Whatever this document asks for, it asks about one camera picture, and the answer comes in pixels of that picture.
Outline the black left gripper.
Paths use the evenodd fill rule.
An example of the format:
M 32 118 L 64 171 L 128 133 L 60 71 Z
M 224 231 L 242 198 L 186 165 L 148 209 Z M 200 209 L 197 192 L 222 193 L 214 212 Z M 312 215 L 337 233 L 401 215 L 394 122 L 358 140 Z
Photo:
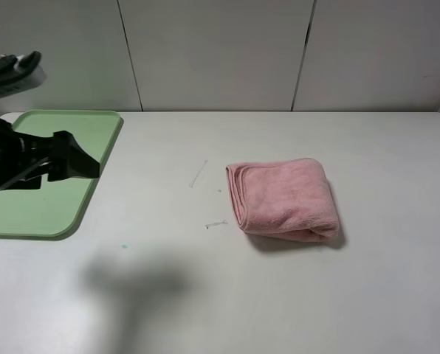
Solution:
M 53 137 L 33 136 L 14 131 L 12 124 L 0 118 L 0 191 L 38 190 L 45 173 L 48 182 L 96 179 L 100 163 L 68 131 L 54 132 Z

